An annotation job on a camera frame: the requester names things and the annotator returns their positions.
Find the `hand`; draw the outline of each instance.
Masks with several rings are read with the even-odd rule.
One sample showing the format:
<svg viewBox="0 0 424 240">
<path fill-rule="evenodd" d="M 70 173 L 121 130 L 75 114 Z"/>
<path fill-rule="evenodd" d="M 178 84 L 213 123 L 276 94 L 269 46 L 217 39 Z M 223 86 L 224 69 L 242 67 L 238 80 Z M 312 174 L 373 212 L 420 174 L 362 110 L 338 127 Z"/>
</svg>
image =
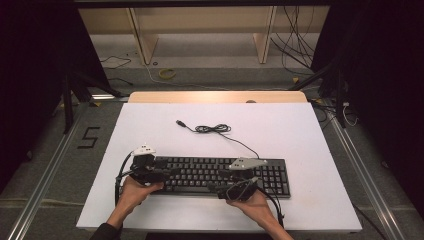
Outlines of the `hand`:
<svg viewBox="0 0 424 240">
<path fill-rule="evenodd" d="M 261 228 L 265 229 L 273 239 L 293 239 L 278 223 L 277 219 L 274 218 L 265 195 L 259 190 L 256 190 L 249 200 L 245 202 L 227 200 L 227 203 L 239 208 Z"/>
<path fill-rule="evenodd" d="M 107 220 L 107 223 L 119 229 L 124 219 L 137 205 L 141 204 L 150 193 L 162 188 L 163 183 L 153 183 L 150 186 L 144 186 L 128 176 L 124 181 L 122 194 L 118 204 Z"/>
</svg>

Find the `white table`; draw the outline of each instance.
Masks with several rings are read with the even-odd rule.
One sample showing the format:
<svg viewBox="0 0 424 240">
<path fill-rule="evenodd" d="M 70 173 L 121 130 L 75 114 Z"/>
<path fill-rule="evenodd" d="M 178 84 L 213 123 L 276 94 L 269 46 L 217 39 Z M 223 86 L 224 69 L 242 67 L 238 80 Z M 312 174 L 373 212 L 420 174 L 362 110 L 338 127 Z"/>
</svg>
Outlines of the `white table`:
<svg viewBox="0 0 424 240">
<path fill-rule="evenodd" d="M 361 225 L 309 103 L 127 103 L 123 106 L 77 227 L 93 230 L 114 208 L 114 182 L 124 158 L 149 144 L 157 155 L 255 157 L 238 143 L 191 128 L 225 123 L 228 137 L 261 158 L 284 158 L 290 199 L 280 200 L 287 230 L 357 232 Z M 149 232 L 263 232 L 224 200 L 150 196 L 124 227 Z"/>
</svg>

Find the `person's left hand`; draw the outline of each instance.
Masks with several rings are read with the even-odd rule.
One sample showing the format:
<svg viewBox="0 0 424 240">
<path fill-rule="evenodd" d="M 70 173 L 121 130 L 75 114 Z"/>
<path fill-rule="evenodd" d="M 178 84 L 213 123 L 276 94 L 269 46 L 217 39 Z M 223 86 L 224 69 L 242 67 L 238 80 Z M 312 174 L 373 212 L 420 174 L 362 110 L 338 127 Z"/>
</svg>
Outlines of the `person's left hand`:
<svg viewBox="0 0 424 240">
<path fill-rule="evenodd" d="M 153 183 L 150 186 L 144 186 L 128 176 L 124 181 L 122 194 L 118 200 L 118 204 L 110 215 L 107 223 L 119 229 L 124 219 L 137 205 L 143 202 L 150 193 L 162 188 L 163 183 Z"/>
</svg>

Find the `sleeve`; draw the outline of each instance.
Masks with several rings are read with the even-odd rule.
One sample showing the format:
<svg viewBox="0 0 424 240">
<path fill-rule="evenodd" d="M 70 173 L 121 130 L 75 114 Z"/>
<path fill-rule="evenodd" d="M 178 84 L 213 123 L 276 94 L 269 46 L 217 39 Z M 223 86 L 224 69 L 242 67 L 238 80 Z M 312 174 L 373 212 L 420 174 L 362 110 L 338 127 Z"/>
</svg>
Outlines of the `sleeve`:
<svg viewBox="0 0 424 240">
<path fill-rule="evenodd" d="M 118 230 L 107 223 L 103 223 L 97 228 L 90 240 L 116 240 L 120 239 L 122 227 Z"/>
</svg>

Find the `black keyboard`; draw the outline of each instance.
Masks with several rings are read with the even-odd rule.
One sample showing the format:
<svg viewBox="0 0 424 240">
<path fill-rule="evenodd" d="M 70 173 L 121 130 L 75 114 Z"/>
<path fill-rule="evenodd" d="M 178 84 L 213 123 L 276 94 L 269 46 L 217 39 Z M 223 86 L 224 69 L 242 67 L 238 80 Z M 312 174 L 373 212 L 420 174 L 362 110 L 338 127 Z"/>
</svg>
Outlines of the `black keyboard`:
<svg viewBox="0 0 424 240">
<path fill-rule="evenodd" d="M 168 160 L 167 168 L 180 168 L 179 175 L 171 176 L 162 190 L 156 195 L 216 196 L 208 189 L 208 184 L 232 185 L 228 178 L 218 175 L 218 170 L 228 170 L 236 158 L 167 157 L 156 156 L 156 160 Z M 271 196 L 289 198 L 290 187 L 284 159 L 267 159 L 268 165 L 256 167 L 253 173 L 258 186 Z"/>
</svg>

